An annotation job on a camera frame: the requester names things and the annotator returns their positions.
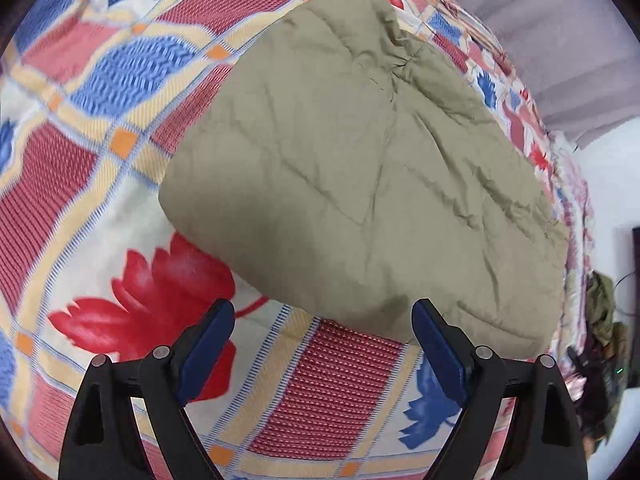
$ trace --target black cable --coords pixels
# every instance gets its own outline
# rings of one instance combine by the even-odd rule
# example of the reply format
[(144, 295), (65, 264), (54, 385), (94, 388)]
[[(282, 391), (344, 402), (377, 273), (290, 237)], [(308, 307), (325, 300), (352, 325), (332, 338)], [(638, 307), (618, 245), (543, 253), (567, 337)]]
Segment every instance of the black cable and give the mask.
[[(616, 291), (616, 289), (618, 288), (618, 285), (622, 282), (624, 282), (629, 276), (633, 276), (636, 272), (633, 270), (632, 272), (626, 274), (625, 276), (622, 276), (622, 278), (620, 278), (618, 280), (618, 282), (616, 283), (616, 286), (613, 287), (613, 292)], [(620, 313), (620, 314), (624, 314), (625, 316), (629, 316), (629, 317), (636, 317), (636, 314), (633, 314), (632, 312), (625, 312), (624, 310), (622, 310), (621, 308), (618, 308), (618, 306), (616, 305), (616, 310)]]

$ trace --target metal screw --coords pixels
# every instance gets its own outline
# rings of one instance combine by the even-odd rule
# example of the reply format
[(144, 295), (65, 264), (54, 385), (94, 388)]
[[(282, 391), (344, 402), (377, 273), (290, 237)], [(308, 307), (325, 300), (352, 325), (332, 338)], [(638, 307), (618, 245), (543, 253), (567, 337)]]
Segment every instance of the metal screw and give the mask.
[(106, 355), (98, 354), (93, 359), (91, 359), (91, 364), (97, 368), (98, 366), (102, 366), (103, 364), (105, 364), (106, 361), (107, 361)]
[(488, 346), (479, 346), (476, 348), (476, 355), (481, 359), (491, 359), (494, 355), (494, 351)]
[(169, 355), (169, 352), (171, 351), (171, 349), (168, 346), (156, 346), (154, 348), (154, 357), (156, 359), (164, 359), (165, 357), (167, 357)]
[(544, 354), (540, 356), (540, 364), (545, 368), (553, 368), (556, 365), (556, 360), (550, 355)]

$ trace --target black device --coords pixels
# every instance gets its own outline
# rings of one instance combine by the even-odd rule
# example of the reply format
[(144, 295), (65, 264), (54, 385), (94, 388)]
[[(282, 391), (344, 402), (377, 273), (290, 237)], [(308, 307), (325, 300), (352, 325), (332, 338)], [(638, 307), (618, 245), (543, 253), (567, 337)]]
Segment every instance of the black device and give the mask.
[[(472, 480), (500, 402), (516, 397), (495, 480), (587, 480), (573, 403), (554, 359), (501, 359), (449, 326), (429, 300), (412, 310), (415, 335), (444, 394), (462, 412), (425, 480)], [(175, 480), (222, 480), (184, 411), (195, 399), (234, 327), (234, 308), (217, 300), (197, 326), (145, 358), (92, 359), (66, 428), (60, 480), (151, 480), (131, 397), (145, 399), (149, 420)]]

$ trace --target patterned bedspread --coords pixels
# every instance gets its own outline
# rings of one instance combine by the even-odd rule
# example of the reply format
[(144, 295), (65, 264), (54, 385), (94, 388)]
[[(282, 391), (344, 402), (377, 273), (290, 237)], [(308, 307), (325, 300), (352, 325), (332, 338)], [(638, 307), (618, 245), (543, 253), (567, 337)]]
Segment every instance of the patterned bedspread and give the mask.
[[(0, 76), (0, 415), (28, 460), (57, 476), (92, 354), (136, 359), (171, 343), (214, 298), (236, 329), (187, 412), (226, 478), (422, 478), (458, 410), (416, 347), (358, 334), (270, 301), (166, 220), (158, 187), (185, 128), (252, 40), (307, 0), (39, 0)], [(474, 39), (454, 2), (389, 0), (439, 46), (527, 157), (572, 230), (551, 343), (584, 344), (590, 206), (504, 56)], [(144, 404), (134, 410), (158, 479), (170, 478)], [(495, 467), (506, 400), (478, 478)]]

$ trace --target blue gripper pad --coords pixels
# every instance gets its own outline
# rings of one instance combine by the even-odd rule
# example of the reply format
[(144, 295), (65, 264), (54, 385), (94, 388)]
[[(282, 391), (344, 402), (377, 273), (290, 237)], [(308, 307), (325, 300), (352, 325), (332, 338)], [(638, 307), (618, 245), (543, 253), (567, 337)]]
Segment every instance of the blue gripper pad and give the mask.
[(236, 314), (233, 304), (230, 301), (221, 301), (215, 315), (208, 320), (208, 324), (180, 367), (175, 396), (181, 406), (195, 399), (202, 391), (204, 383), (209, 378), (225, 343), (234, 330), (235, 323)]
[(434, 319), (420, 301), (414, 304), (411, 324), (443, 393), (460, 408), (466, 403), (465, 369)]

